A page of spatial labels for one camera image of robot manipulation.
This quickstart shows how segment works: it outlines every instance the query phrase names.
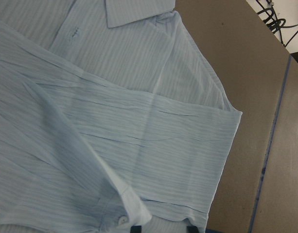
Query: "shirt fabric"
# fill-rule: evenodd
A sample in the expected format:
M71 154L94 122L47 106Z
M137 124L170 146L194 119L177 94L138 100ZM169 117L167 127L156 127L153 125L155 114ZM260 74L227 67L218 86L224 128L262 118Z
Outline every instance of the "shirt fabric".
M129 217L123 227L144 224L149 209L172 221L188 218L205 231L241 112L177 12L132 23L118 17L111 26L124 26L109 28L120 9L111 6L76 1L51 52L0 23L0 169L14 164L8 177L27 181L18 192L29 210L19 217L23 209L11 208L21 206L17 199L0 195L0 224L50 229L55 221L57 232L114 231L123 215ZM31 173L33 179L22 178ZM14 182L0 182L0 190ZM13 200L8 208L6 199ZM55 203L61 204L56 214Z

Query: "white button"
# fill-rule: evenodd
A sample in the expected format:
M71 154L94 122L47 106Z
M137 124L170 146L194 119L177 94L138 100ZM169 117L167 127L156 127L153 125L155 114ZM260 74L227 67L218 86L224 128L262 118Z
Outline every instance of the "white button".
M124 223L128 222L128 217L127 216L122 216L119 218L119 225L122 225Z

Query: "blue edge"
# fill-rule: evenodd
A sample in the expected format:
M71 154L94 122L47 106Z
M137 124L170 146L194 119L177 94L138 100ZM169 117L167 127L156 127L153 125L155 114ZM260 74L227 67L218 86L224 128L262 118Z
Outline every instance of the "blue edge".
M260 197L261 188L262 188L262 184L263 184L263 178L264 178L264 174L265 174L265 170L266 170L266 166L267 166L267 161L268 161L268 158L269 158L269 153L270 153L271 146L272 146L272 140L273 140L273 136L274 136L274 131L275 131L275 126L276 126L277 118L278 118L279 112L280 112L280 104L281 104L282 96L283 96L284 90L285 90L285 85L286 85L286 81L287 81L287 76L288 76L288 71L289 71L289 67L290 67L290 62L291 62L291 55L288 58L288 62L287 62L286 70L285 70L284 79L283 79L283 82L282 82L282 85L281 85L279 100L278 100L276 111L275 111L275 115L274 115L274 120L273 120L272 129L271 129L271 133L270 133L270 138L269 138L269 142L268 142L268 146L267 146L267 150L266 150L266 154L265 154L265 159L264 159L264 163L263 163L263 169L262 169L261 176L260 176L260 181L259 181L259 185L258 185L257 195L256 195L256 199L255 199L253 213L252 213L251 220L250 220L250 225L249 225L248 233L251 233L252 232L252 228L253 228L253 224L254 224L256 212L257 212L257 207L258 207L258 203L259 203L259 197ZM205 233L223 233L223 232L218 232L218 231L206 229Z

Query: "light blue shirt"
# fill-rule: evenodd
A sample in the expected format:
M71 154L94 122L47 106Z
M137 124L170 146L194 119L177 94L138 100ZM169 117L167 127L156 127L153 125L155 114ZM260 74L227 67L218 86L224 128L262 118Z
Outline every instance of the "light blue shirt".
M0 22L0 224L205 231L241 112L174 1L124 3L75 2L50 52Z

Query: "brown cardboard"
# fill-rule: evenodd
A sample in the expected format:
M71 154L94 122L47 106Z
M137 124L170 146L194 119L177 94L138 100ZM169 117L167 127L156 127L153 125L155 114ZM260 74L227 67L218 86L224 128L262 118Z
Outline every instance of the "brown cardboard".
M298 64L292 59L254 233L298 232Z
M176 10L243 111L208 227L245 233L289 54L246 1L177 0Z

